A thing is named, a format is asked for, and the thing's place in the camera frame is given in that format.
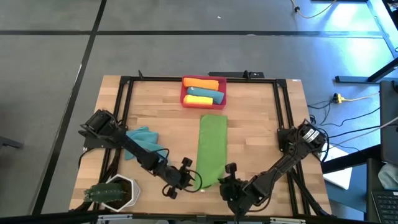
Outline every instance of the wooden tabletop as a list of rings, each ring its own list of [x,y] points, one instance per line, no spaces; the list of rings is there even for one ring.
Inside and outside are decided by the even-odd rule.
[[[119,80],[120,76],[104,76],[95,110],[113,111]],[[287,86],[294,124],[299,125],[304,118],[308,118],[303,86],[300,80],[287,80]],[[228,163],[237,164],[238,178],[249,180],[270,168],[282,156],[277,143],[276,130],[279,125],[271,84],[227,83],[227,104],[223,110],[183,108],[179,103],[180,89],[180,82],[134,82],[127,120],[129,129],[148,126],[151,131],[158,132],[158,144],[170,149],[169,160],[174,166],[180,167],[182,159],[188,157],[193,161],[192,168],[196,168],[199,121],[204,114],[228,116]],[[282,89],[279,93],[286,125]],[[121,108],[124,108],[125,95]],[[97,183],[103,155],[104,149],[95,149],[82,159],[70,208],[79,206],[83,201],[83,191]],[[177,198],[172,200],[162,195],[163,180],[151,176],[137,161],[125,161],[124,152],[121,158],[118,173],[134,179],[141,188],[137,203],[124,212],[233,214],[222,200],[218,184],[195,194],[178,191]],[[302,166],[307,188],[322,208],[330,213],[320,162],[309,155],[302,161]],[[299,212],[303,213],[297,186],[296,197]],[[261,212],[247,215],[292,216],[286,175],[276,182],[270,205]]]

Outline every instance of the green potted plant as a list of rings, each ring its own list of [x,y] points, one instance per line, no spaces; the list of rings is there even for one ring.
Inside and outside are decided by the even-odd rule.
[[[140,192],[134,180],[117,174],[106,183],[99,183],[85,190],[84,201],[100,203],[106,208],[120,212],[125,207],[133,206]]]

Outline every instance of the red container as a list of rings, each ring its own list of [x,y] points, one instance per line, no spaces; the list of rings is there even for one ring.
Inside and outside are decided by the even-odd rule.
[[[222,110],[226,104],[226,78],[225,77],[206,77],[199,75],[185,75],[184,78],[197,78],[202,80],[217,80],[218,81],[218,91],[224,93],[223,101],[220,105],[213,103],[212,105],[198,105],[193,103],[184,103],[184,97],[187,95],[187,88],[184,86],[184,82],[181,82],[181,95],[180,95],[180,103],[185,108],[204,108],[204,109],[216,109]]]

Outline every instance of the keyboard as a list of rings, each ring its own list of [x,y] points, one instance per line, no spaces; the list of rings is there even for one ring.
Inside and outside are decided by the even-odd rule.
[[[398,192],[392,190],[372,191],[380,223],[398,224]]]

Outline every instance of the green towel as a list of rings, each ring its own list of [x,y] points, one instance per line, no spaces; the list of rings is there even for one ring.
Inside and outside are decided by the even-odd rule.
[[[202,177],[202,189],[218,183],[226,165],[227,116],[207,114],[200,119],[197,172]],[[195,189],[200,179],[195,178]]]
[[[163,146],[156,144],[157,137],[159,136],[159,134],[157,132],[150,131],[147,126],[143,126],[133,131],[127,131],[126,134],[127,136],[129,136],[129,138],[134,140],[139,146],[143,147],[144,149],[147,149],[150,152],[163,149]],[[157,153],[164,157],[167,155],[167,151],[165,150],[159,151]],[[136,157],[133,154],[125,150],[124,152],[125,160],[130,160],[135,158]]]

